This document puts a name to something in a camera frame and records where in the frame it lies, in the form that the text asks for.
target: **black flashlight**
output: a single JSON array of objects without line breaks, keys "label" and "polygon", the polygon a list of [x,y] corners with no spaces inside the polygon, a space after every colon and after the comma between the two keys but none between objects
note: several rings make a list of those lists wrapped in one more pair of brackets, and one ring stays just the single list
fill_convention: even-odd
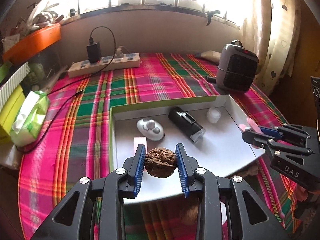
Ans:
[{"label": "black flashlight", "polygon": [[168,117],[194,143],[205,133],[205,129],[197,123],[196,119],[180,107],[172,108]]}]

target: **yellow box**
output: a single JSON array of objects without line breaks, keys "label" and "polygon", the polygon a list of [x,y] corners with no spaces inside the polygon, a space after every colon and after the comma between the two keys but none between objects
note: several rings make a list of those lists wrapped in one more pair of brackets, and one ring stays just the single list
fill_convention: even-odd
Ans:
[{"label": "yellow box", "polygon": [[25,99],[22,87],[18,85],[2,108],[0,112],[0,144],[11,141],[9,132]]}]

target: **plaid bedsheet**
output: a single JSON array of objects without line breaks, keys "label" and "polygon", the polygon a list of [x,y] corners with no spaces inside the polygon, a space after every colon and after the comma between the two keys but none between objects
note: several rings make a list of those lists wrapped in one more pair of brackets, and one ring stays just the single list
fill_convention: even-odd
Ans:
[{"label": "plaid bedsheet", "polygon": [[[42,133],[63,102],[76,91],[84,94],[66,104],[36,150],[23,157],[19,175],[19,211],[22,229],[30,239],[41,222],[76,181],[108,175],[108,115],[112,106],[181,97],[217,95],[204,77],[215,65],[193,55],[142,54],[139,68],[103,72],[50,95]],[[77,80],[58,81],[55,89]],[[232,94],[248,117],[263,126],[282,125],[284,117],[254,85],[245,94]],[[246,181],[279,222],[293,234],[300,221],[293,217],[295,183],[269,168],[260,157],[259,174]],[[194,239],[196,226],[184,226],[179,213],[182,196],[171,200],[127,206],[127,239]]]}]

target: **power strip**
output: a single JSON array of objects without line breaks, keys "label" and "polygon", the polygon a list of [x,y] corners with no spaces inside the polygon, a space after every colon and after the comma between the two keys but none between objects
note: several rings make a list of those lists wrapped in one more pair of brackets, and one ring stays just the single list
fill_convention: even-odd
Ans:
[{"label": "power strip", "polygon": [[[102,57],[100,61],[96,63],[90,63],[89,60],[73,63],[73,65],[68,70],[68,76],[70,78],[92,74],[105,67],[112,56]],[[124,54],[122,58],[114,58],[108,67],[103,69],[103,71],[122,69],[122,68],[132,68],[140,66],[140,56],[139,53]]]}]

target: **plastic bag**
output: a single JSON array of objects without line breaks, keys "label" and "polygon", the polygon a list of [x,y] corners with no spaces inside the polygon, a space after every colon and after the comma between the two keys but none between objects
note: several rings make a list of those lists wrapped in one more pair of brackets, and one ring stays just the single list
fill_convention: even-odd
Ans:
[{"label": "plastic bag", "polygon": [[22,147],[34,142],[41,130],[50,101],[42,91],[30,92],[10,130],[12,142]]}]

